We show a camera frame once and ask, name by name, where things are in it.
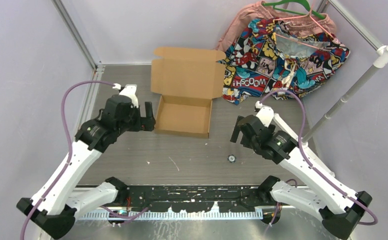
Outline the small round floor fitting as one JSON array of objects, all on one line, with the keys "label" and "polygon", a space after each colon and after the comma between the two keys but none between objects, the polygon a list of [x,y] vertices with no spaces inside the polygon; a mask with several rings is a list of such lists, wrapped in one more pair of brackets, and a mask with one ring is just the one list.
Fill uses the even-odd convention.
[{"label": "small round floor fitting", "polygon": [[236,158],[236,156],[234,156],[234,155],[229,155],[229,156],[227,157],[227,160],[228,160],[230,163],[235,163],[236,160],[237,160],[237,158]]}]

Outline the brown cardboard box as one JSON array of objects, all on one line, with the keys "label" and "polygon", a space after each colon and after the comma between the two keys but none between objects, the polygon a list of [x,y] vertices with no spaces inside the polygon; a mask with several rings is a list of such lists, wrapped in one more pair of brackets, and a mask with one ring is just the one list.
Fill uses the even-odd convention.
[{"label": "brown cardboard box", "polygon": [[207,139],[213,100],[223,93],[225,53],[161,46],[154,54],[150,90],[160,95],[155,132]]}]

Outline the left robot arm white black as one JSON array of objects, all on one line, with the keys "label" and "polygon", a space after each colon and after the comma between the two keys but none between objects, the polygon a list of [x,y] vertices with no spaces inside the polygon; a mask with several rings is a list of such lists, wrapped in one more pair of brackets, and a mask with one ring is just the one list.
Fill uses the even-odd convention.
[{"label": "left robot arm white black", "polygon": [[16,207],[52,239],[59,240],[86,213],[107,204],[128,203],[128,186],[109,177],[97,187],[72,197],[71,193],[92,164],[125,132],[154,130],[153,105],[144,103],[141,115],[136,97],[115,94],[97,117],[84,122],[70,143],[66,157],[45,185],[31,198],[21,198]]}]

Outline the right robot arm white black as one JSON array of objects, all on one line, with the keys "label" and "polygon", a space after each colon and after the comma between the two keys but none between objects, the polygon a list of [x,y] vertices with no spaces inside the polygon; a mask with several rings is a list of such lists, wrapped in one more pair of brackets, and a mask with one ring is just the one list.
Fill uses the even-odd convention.
[{"label": "right robot arm white black", "polygon": [[306,146],[299,148],[298,135],[277,113],[238,116],[230,141],[236,143],[240,133],[244,147],[288,170],[311,190],[290,186],[270,175],[257,190],[263,204],[291,205],[321,221],[335,237],[350,237],[373,200],[369,193],[352,190],[318,165],[315,153]]}]

